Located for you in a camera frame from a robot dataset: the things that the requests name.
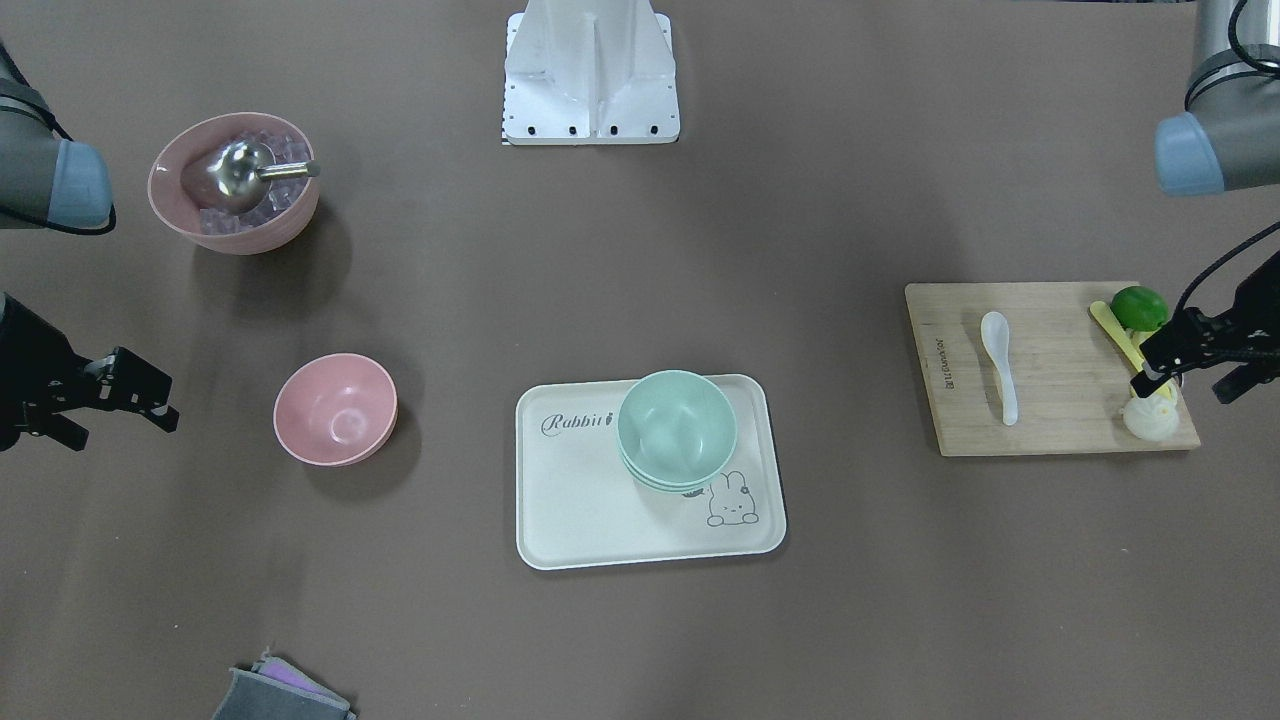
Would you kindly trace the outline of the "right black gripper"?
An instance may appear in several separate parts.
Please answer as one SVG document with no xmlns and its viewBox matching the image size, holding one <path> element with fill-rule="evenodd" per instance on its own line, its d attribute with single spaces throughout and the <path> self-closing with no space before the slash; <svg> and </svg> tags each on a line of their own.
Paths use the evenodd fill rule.
<svg viewBox="0 0 1280 720">
<path fill-rule="evenodd" d="M 56 327 L 3 295 L 1 450 L 13 448 L 23 434 L 84 450 L 88 432 L 63 416 L 82 407 L 140 413 L 173 433 L 180 414 L 169 405 L 170 392 L 172 378 L 131 350 L 82 357 Z"/>
</svg>

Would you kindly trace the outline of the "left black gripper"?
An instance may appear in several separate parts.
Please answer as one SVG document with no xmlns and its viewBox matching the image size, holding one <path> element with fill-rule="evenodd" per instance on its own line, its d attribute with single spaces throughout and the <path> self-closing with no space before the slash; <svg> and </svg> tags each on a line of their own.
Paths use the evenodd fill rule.
<svg viewBox="0 0 1280 720">
<path fill-rule="evenodd" d="M 1221 404 L 1277 379 L 1279 255 L 1274 254 L 1236 287 L 1231 306 L 1216 316 L 1183 301 L 1172 319 L 1142 343 L 1142 361 L 1130 380 L 1147 398 L 1172 378 L 1224 363 L 1236 366 L 1213 383 Z"/>
</svg>

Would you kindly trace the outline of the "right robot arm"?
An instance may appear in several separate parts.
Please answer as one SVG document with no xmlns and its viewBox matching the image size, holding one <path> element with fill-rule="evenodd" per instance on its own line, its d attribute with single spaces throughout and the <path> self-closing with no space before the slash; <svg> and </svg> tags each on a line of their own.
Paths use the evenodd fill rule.
<svg viewBox="0 0 1280 720">
<path fill-rule="evenodd" d="M 1 214 L 5 229 L 101 236 L 116 227 L 109 170 L 100 151 L 73 140 L 41 92 L 4 49 L 1 72 Z M 72 451 L 88 432 L 67 413 L 132 413 L 165 433 L 180 414 L 169 404 L 172 378 L 125 347 L 101 359 L 78 355 L 55 325 L 3 293 L 3 448 L 22 436 Z"/>
</svg>

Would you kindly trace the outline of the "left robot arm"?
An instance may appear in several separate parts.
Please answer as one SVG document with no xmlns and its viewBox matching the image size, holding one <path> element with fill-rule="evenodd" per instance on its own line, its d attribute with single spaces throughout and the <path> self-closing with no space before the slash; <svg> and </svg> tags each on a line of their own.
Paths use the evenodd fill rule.
<svg viewBox="0 0 1280 720">
<path fill-rule="evenodd" d="M 1174 197 L 1275 186 L 1279 181 L 1279 10 L 1275 1 L 1201 1 L 1183 111 L 1161 120 L 1155 167 Z M 1277 379 L 1279 260 L 1242 281 L 1231 306 L 1210 315 L 1184 291 L 1170 320 L 1142 346 L 1133 391 L 1148 397 L 1196 369 L 1228 363 L 1213 384 L 1231 404 Z"/>
</svg>

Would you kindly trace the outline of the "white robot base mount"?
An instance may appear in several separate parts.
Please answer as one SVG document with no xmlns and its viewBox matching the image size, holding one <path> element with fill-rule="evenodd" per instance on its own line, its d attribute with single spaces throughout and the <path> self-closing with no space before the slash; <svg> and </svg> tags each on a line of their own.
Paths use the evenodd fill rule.
<svg viewBox="0 0 1280 720">
<path fill-rule="evenodd" d="M 675 143 L 671 19 L 649 1 L 530 1 L 506 23 L 509 146 Z"/>
</svg>

